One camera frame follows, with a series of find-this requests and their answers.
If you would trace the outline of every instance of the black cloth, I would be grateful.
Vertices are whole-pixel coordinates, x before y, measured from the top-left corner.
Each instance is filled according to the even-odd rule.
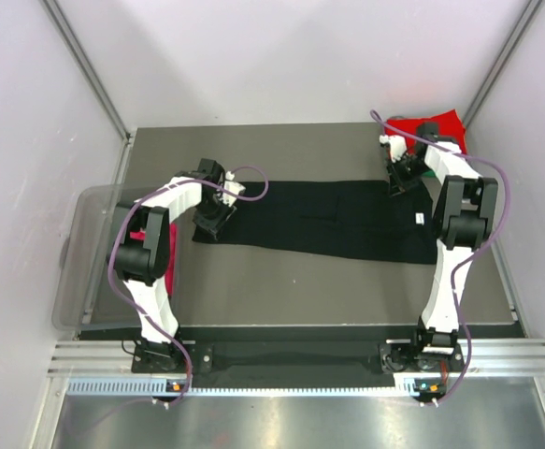
[[[244,196],[257,196],[264,188],[262,182],[243,184]],[[423,185],[390,197],[386,181],[271,181],[260,201],[236,204],[218,241],[199,230],[194,241],[350,259],[437,262],[432,198]],[[416,214],[423,214],[423,224],[416,223]]]

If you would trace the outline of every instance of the black fabric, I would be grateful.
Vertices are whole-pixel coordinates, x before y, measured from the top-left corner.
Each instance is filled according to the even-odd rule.
[[[257,196],[262,182],[243,182]],[[271,181],[260,201],[238,201],[218,241],[197,230],[194,241],[347,257],[435,264],[432,198],[421,185],[388,196],[385,181]],[[424,224],[416,224],[423,213]]]

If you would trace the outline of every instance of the plastic container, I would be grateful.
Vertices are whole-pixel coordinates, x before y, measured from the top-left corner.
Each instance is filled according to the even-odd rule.
[[[110,289],[106,256],[109,234],[116,231],[111,229],[116,203],[122,199],[139,199],[158,187],[104,185],[91,187],[79,196],[52,313],[52,322],[58,329],[140,326],[136,311]],[[177,238],[184,227],[182,218],[177,223]],[[176,245],[173,306],[179,278],[179,247]],[[126,292],[122,282],[119,287]]]

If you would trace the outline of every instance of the gray mat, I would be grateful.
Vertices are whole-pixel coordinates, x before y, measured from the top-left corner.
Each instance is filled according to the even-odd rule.
[[[379,130],[372,123],[141,128],[126,182],[164,183],[201,157],[227,169],[254,164],[277,181],[385,179]],[[258,181],[256,173],[239,178]],[[437,181],[427,185],[435,195]],[[190,224],[184,231],[175,310],[185,326],[414,324],[432,286],[429,266],[205,245],[191,242]],[[120,307],[111,301],[118,299],[100,297],[94,323],[110,320],[111,307]],[[470,270],[463,310],[470,323],[512,323],[491,253]]]

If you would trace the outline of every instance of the black pants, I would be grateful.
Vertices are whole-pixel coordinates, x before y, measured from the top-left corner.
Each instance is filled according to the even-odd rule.
[[[264,187],[262,182],[243,184],[245,196],[256,196]],[[201,231],[194,241],[351,259],[437,262],[432,199],[423,185],[389,197],[385,181],[272,181],[262,200],[236,204],[218,242]]]

